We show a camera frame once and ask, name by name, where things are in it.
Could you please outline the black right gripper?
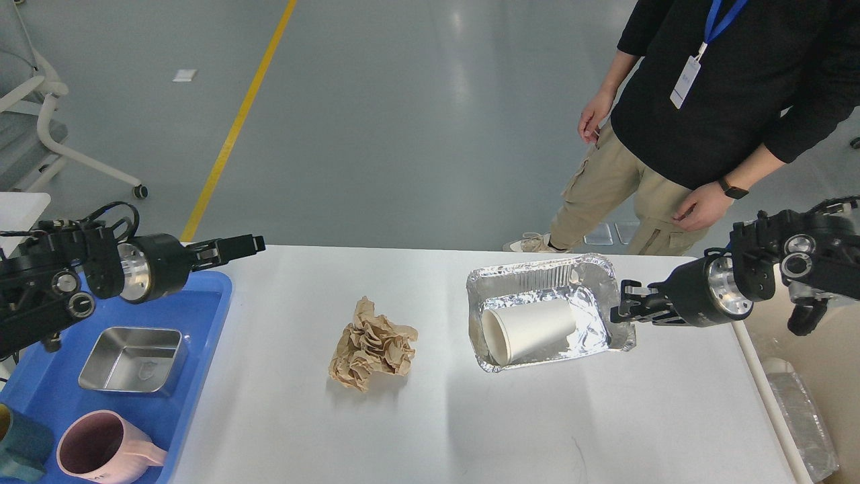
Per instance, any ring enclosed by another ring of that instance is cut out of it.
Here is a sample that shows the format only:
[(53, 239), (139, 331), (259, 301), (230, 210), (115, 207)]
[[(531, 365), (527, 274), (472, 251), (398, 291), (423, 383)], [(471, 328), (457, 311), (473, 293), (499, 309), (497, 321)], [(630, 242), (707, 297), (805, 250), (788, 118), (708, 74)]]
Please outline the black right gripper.
[[(643, 322), (668, 327), (681, 319), (692, 327), (713, 327), (743, 321), (755, 307), (735, 284), (733, 261), (723, 254), (682, 264), (663, 282), (643, 285), (621, 280), (621, 297), (624, 300), (610, 312), (615, 324)], [(670, 302), (644, 300), (648, 298)]]

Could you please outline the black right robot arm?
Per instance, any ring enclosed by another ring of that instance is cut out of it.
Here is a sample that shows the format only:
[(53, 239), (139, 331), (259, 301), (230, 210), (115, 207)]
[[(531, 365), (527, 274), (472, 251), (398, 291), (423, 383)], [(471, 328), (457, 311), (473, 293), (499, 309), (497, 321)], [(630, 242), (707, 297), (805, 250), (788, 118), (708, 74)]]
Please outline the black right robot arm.
[(831, 301), (858, 299), (858, 235), (847, 217), (856, 209), (853, 195), (805, 212), (760, 211), (754, 220), (734, 224), (725, 248), (710, 248), (666, 280), (647, 287), (623, 280), (611, 322), (713, 327), (743, 321), (757, 301), (774, 297), (781, 281), (793, 303), (787, 328), (808, 335)]

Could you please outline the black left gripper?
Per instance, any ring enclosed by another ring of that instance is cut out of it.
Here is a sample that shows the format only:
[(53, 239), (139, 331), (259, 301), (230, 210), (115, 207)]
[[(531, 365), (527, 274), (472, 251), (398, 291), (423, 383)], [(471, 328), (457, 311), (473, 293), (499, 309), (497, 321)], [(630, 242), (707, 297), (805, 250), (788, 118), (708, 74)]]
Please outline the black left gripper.
[[(206, 240), (187, 248), (165, 233), (131, 238), (118, 245), (125, 278), (120, 298), (141, 304), (175, 294), (185, 286), (190, 272), (218, 267), (219, 259), (239, 259), (262, 251), (266, 251), (264, 238), (253, 234)], [(197, 259), (191, 260), (191, 254)]]

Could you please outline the person right hand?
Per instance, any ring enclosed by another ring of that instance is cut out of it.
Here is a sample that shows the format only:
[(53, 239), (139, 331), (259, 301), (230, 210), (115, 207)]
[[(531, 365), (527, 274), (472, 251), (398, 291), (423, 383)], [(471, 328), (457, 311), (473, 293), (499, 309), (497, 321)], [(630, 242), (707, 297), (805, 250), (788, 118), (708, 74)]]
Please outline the person right hand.
[(599, 140), (600, 123), (610, 114), (615, 95), (617, 89), (601, 88), (581, 111), (577, 132), (585, 143)]

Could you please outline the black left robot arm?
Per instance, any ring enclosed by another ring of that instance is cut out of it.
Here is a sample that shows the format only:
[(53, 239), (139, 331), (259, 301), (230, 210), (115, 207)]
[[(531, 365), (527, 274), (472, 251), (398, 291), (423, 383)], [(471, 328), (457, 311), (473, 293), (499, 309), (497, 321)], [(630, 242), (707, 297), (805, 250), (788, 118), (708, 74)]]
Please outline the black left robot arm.
[(36, 343), (56, 352), (62, 331), (92, 316), (99, 300), (157, 300), (179, 292), (191, 273), (266, 248), (264, 238), (253, 234), (191, 245), (166, 233), (139, 235), (135, 206), (117, 223), (103, 220), (117, 206), (121, 202), (77, 220), (41, 220), (15, 232), (22, 238), (19, 255), (3, 256), (1, 264), (2, 358)]

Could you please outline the person left hand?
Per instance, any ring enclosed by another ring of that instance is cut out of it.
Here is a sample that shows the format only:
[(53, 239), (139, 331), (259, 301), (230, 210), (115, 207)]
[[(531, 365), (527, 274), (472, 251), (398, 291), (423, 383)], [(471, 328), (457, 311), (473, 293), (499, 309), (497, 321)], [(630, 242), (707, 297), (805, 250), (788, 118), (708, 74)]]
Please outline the person left hand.
[(703, 185), (685, 197), (671, 218), (685, 232), (709, 229), (722, 218), (734, 199), (726, 196), (718, 181)]

